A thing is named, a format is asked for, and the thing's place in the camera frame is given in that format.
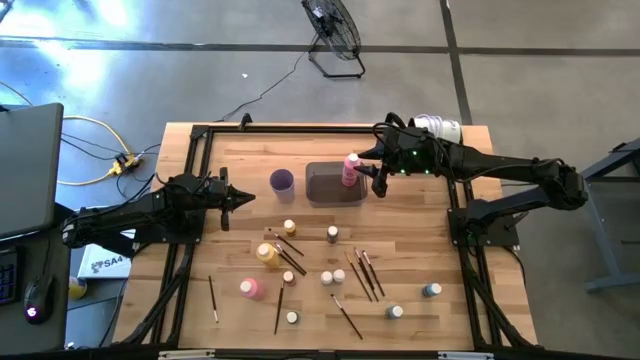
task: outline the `gray plastic container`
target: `gray plastic container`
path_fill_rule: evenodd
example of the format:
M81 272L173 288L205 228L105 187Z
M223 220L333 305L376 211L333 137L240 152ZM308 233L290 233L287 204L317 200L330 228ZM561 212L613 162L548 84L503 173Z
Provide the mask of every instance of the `gray plastic container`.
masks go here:
M314 162L306 168L307 199L313 207L360 206L367 197L367 180L362 174L352 187L342 185L343 162Z

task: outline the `black stand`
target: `black stand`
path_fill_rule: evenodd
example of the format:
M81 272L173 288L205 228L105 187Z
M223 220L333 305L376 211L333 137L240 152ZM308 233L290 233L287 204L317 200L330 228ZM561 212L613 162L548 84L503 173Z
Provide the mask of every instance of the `black stand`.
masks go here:
M316 34L315 40L313 41L313 43L311 44L311 48L309 49L309 61L311 61L311 63L313 65L315 65L318 68L318 70L320 70L320 72L322 73L322 75L324 75L324 77L329 78L329 79L349 79L349 78L360 79L362 77L362 75L364 75L364 73L367 71L367 69L365 69L364 65L362 64L362 60L360 60L360 55L356 55L356 60L358 60L358 64L360 64L360 68L362 68L362 72L361 73L359 73L359 74L329 74L329 73L327 73L326 71L324 71L322 66L320 66L320 64L318 64L316 59L314 59L314 57L313 57L313 53L315 53L315 50L318 48L318 41L320 41L320 36L318 36L318 34Z

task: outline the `concrete floor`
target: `concrete floor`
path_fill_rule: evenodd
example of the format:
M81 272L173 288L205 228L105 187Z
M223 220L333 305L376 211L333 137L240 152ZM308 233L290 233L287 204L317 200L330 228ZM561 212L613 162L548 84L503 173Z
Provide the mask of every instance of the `concrete floor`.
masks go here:
M303 59L289 79L232 120L247 111L260 122L373 123L388 111L404 118L426 112L488 125L499 154L562 157L578 170L640 135L637 1L449 0L459 46L497 48L498 54L512 48L546 49L548 54L460 56L471 119L460 115L455 66L452 70L450 56L442 51L448 43L440 1L344 2L363 45L387 46L386 52L362 54L367 66L363 79L330 81ZM202 45L194 45L310 41L312 29L298 0L270 0L268 8L264 4L17 0L0 23L0 79L34 103L59 101L65 114L108 122L141 150L160 142L166 122L218 120L288 71L299 52L198 51ZM59 41L42 41L51 38ZM103 50L78 50L77 40L94 40ZM113 50L123 44L144 48L134 42L152 42L163 51ZM403 53L394 52L401 51L399 46L405 47ZM181 47L187 50L176 50ZM407 47L421 53L407 53ZM578 54L557 56L554 49L578 49ZM580 49L613 49L614 56L581 56ZM636 50L635 55L616 56L616 50L622 54L625 49ZM331 54L319 58L329 67L353 65ZM19 101L0 90L0 103ZM92 124L67 122L64 131L117 147ZM148 160L142 169L147 175L155 161ZM106 166L63 145L59 178L86 180L102 175ZM133 194L139 184L124 180L127 193ZM57 200L71 208L123 200L115 179L57 190ZM640 287L592 295L583 290L584 281L605 273L586 212L538 210L518 229L540 344L639 357ZM72 267L77 269L80 256L74 252ZM113 297L119 286L120 281L93 283L85 302ZM70 311L67 339L96 346L113 306L111 300Z

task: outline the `yellow cable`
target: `yellow cable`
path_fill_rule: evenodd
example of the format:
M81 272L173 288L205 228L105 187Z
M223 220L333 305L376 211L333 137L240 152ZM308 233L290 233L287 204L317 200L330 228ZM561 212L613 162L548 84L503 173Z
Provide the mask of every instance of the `yellow cable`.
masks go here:
M122 138L120 138L120 135L118 135L118 133L116 133L116 131L113 130L113 128L111 128L111 126L107 125L106 123L103 123L100 120L92 119L92 118L86 117L86 116L79 116L79 115L65 116L65 117L62 118L62 120L85 120L85 121L90 121L92 123L98 124L98 125L106 128L107 130L109 130L109 132L112 133L113 136L116 137L116 139L118 139L118 142L120 142L120 145L122 145L122 148L124 149L124 151L126 152L127 155L131 154L131 151L129 150L127 145L125 145L124 141L122 141ZM106 174L102 175L101 177L99 177L97 179L93 179L93 180L89 180L89 181L83 181L83 182L68 182L68 181L60 181L60 180L58 180L58 184L69 185L69 186L91 185L91 184L98 183L98 182L100 182L102 180L105 180L106 178L108 178L109 176L113 175L114 173L115 173L115 165L114 165L114 168L111 168L109 171L107 171Z

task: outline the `wooden tabletop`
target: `wooden tabletop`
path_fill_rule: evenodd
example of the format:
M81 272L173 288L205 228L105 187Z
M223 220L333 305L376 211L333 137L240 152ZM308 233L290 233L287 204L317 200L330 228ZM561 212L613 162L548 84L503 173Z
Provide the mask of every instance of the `wooden tabletop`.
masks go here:
M182 173L192 125L167 124L157 165L161 178ZM466 144L485 153L493 152L487 127L465 126L463 136ZM228 167L233 186L255 194L256 200L231 215L228 232L220 230L219 211L207 213L189 280L181 348L473 348L460 262L449 241L445 215L449 197L444 178L389 177L387 197L379 199L370 191L360 207L313 208L306 199L308 163L342 161L346 154L373 145L373 136L366 134L215 135L209 169L217 173L220 167ZM197 174L199 156L195 164ZM269 186L269 175L279 168L287 168L295 176L296 199L292 204L280 204ZM473 188L478 198L495 199L502 195L500 183L495 179L475 180ZM459 194L464 206L461 189ZM284 235L281 230L285 219L292 219L297 225L297 235L288 239L305 256L291 253L308 274L302 277L296 273L296 285L285 288L279 330L274 335L282 273L290 266L284 264L281 269L267 270L256 259L255 250L262 242L273 242L268 227ZM330 225L340 229L335 245L326 241ZM366 250L372 258L386 292L380 302L369 302L345 258L344 252L351 255L354 246ZM129 335L158 297L166 252L166 245L152 245L134 259L115 340ZM486 252L497 303L523 336L535 343L518 263L503 249L487 248ZM338 268L346 272L345 282L322 285L320 274ZM214 279L218 324L213 317L209 275ZM257 302L241 296L239 285L245 277L253 277L266 287L264 300ZM420 290L431 282L442 285L442 294L423 298ZM331 293L341 301L364 340L351 329ZM403 317L386 319L385 309L390 305L402 306ZM285 315L291 310L299 313L298 324L286 322ZM488 339L484 306L478 306L478 310ZM165 336L172 313L173 300L165 319Z

